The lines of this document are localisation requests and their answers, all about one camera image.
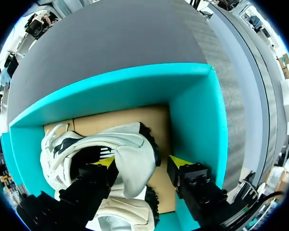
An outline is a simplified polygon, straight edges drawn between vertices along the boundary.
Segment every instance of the teal panel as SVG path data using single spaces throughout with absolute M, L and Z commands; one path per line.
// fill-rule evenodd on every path
M 22 112 L 10 126 L 34 126 L 144 105 L 167 103 L 206 76 L 207 64 L 154 64 L 113 71 L 73 83 Z
M 175 212 L 164 213 L 159 215 L 159 223 L 155 231 L 180 231 L 180 223 Z
M 8 167 L 8 171 L 13 178 L 13 181 L 16 185 L 22 185 L 23 181 L 21 180 L 21 177 L 18 172 L 17 165 L 15 163 L 12 146 L 11 146 L 11 140 L 10 140 L 10 133 L 3 133 L 1 135 L 1 144 L 2 144 L 2 150 L 3 155 L 5 159 L 6 166 Z
M 54 196 L 54 190 L 46 182 L 39 161 L 41 140 L 44 137 L 43 126 L 11 127 L 10 136 L 18 172 L 27 191 L 38 196 L 43 190 Z
M 226 171 L 228 132 L 221 88 L 212 70 L 169 103 L 174 155 L 211 168 L 222 187 Z

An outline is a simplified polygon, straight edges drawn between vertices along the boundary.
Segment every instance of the cable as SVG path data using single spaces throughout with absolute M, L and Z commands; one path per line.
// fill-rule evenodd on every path
M 270 199 L 270 198 L 272 198 L 272 197 L 279 196 L 279 195 L 284 195 L 284 194 L 285 194 L 285 193 L 282 192 L 282 191 L 273 192 L 273 193 L 267 195 L 266 197 L 264 197 L 264 198 L 262 198 L 262 199 L 259 199 L 258 201 L 259 201 L 260 203 L 264 203 L 264 202 L 266 202 L 268 199 Z
M 237 227 L 241 226 L 242 224 L 244 224 L 244 222 L 246 221 L 246 218 L 251 217 L 256 211 L 257 209 L 260 208 L 260 206 L 266 202 L 267 200 L 269 200 L 272 197 L 278 196 L 278 195 L 283 195 L 284 192 L 282 191 L 277 191 L 274 193 L 271 193 L 263 198 L 258 199 L 258 201 L 256 201 L 256 203 L 254 203 L 249 210 L 246 211 L 246 213 L 243 214 L 243 216 L 241 216 L 237 222 L 234 222 L 232 225 L 230 225 L 228 227 L 228 230 L 237 230 Z

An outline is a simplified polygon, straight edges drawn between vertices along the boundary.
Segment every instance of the cardboard box bottom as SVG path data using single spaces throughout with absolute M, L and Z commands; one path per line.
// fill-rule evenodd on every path
M 167 157 L 172 153 L 170 147 L 170 115 L 168 105 L 152 105 L 122 111 L 108 112 L 65 121 L 70 124 L 69 130 L 74 130 L 82 136 L 91 136 L 104 129 L 132 122 L 142 122 L 151 129 L 162 159 L 148 185 L 158 195 L 159 213 L 168 213 L 175 210 L 175 189 L 167 174 Z M 54 128 L 54 124 L 44 126 L 45 132 Z

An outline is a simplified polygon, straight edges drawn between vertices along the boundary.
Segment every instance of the white sneaker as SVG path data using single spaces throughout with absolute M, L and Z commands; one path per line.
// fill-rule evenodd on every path
M 76 162 L 77 165 L 77 159 L 82 158 L 81 152 L 88 148 L 89 156 L 94 161 L 87 163 L 94 163 L 115 155 L 119 176 L 125 185 L 124 195 L 128 198 L 134 198 L 142 191 L 152 176 L 155 165 L 160 165 L 157 145 L 150 135 L 150 130 L 142 123 L 117 126 L 91 137 L 82 137 L 68 131 L 54 138 L 54 133 L 60 126 L 66 125 L 57 125 L 49 134 L 46 133 L 42 141 L 41 153 L 44 177 L 56 190 L 56 199 L 58 199 L 58 191 L 66 189 L 73 181 L 71 172 L 75 167 L 71 167 L 72 163 Z
M 86 228 L 100 231 L 153 231 L 153 212 L 146 201 L 109 197 L 104 199 Z
M 115 162 L 124 183 L 124 195 L 136 197 L 147 184 L 156 167 L 155 153 L 150 142 L 139 133 L 101 133 L 85 137 L 70 145 L 62 152 L 57 152 L 50 166 L 55 174 L 60 163 L 71 163 L 72 157 L 79 150 L 93 146 L 104 146 L 113 149 Z M 64 178 L 69 181 L 69 167 L 64 164 Z

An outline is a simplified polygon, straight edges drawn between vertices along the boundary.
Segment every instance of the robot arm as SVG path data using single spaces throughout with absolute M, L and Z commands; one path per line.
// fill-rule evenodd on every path
M 168 157 L 167 173 L 178 196 L 183 199 L 194 220 L 201 228 L 198 231 L 242 230 L 257 214 L 270 196 L 248 189 L 232 204 L 227 191 L 215 185 L 210 170 L 201 163 L 189 163 L 174 156 Z M 24 198 L 17 212 L 33 231 L 88 230 L 87 222 L 94 218 L 102 200 L 109 196 L 118 175 L 114 157 L 80 169 L 80 176 L 66 190 L 61 190 L 60 201 L 46 193 Z

